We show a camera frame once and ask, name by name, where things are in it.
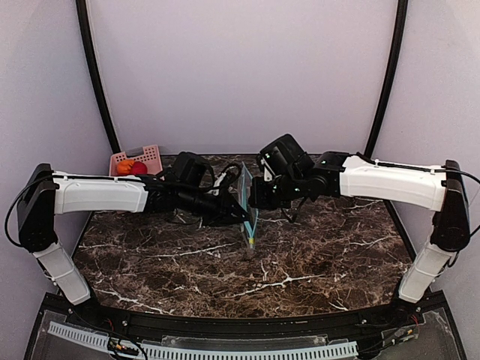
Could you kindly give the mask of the clear zip top bag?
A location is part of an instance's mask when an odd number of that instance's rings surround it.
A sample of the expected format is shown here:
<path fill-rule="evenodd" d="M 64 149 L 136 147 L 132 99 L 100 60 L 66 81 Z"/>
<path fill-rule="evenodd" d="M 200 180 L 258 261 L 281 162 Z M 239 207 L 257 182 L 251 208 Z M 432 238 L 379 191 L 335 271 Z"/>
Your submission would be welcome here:
<path fill-rule="evenodd" d="M 236 197 L 238 203 L 246 211 L 247 218 L 240 225 L 240 232 L 244 239 L 247 249 L 254 251 L 256 247 L 257 224 L 259 220 L 259 210 L 252 208 L 249 204 L 249 196 L 251 195 L 251 185 L 253 184 L 253 176 L 249 171 L 245 162 L 231 163 L 229 170 L 233 171 L 237 176 L 234 184 L 236 188 Z"/>

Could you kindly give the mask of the pink plastic basket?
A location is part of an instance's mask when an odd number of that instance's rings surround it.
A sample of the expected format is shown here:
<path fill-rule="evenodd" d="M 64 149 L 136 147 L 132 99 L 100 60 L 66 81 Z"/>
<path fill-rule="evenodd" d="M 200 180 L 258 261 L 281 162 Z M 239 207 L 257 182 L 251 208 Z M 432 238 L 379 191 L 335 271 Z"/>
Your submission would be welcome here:
<path fill-rule="evenodd" d="M 109 160 L 109 175 L 118 176 L 118 164 L 121 161 L 138 161 L 146 165 L 148 174 L 157 174 L 163 167 L 157 145 L 148 145 L 113 154 Z"/>

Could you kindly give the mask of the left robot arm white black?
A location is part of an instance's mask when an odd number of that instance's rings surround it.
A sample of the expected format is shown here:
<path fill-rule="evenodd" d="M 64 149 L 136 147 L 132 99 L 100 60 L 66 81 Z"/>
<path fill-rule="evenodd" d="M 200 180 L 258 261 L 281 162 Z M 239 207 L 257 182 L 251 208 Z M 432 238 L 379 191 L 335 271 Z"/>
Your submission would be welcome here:
<path fill-rule="evenodd" d="M 240 224 L 248 213 L 230 193 L 230 185 L 241 173 L 241 166 L 229 163 L 215 176 L 204 157 L 187 151 L 155 175 L 74 175 L 54 172 L 48 163 L 41 163 L 7 211 L 16 214 L 18 229 L 17 240 L 7 239 L 35 257 L 73 306 L 83 305 L 93 302 L 95 294 L 59 241 L 54 229 L 57 215 L 184 210 L 204 226 Z"/>

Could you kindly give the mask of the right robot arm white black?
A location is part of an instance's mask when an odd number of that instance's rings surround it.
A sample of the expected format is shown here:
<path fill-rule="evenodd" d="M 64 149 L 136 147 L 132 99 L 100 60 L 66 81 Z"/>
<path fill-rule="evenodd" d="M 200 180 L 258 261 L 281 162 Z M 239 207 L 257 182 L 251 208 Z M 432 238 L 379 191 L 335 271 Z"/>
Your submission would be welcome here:
<path fill-rule="evenodd" d="M 307 153 L 294 159 L 274 150 L 259 154 L 258 164 L 262 175 L 253 179 L 248 199 L 256 209 L 288 209 L 298 199 L 366 197 L 431 210 L 430 236 L 397 290 L 405 302 L 418 302 L 474 235 L 463 182 L 467 173 L 453 160 L 413 166 L 328 151 L 314 161 Z"/>

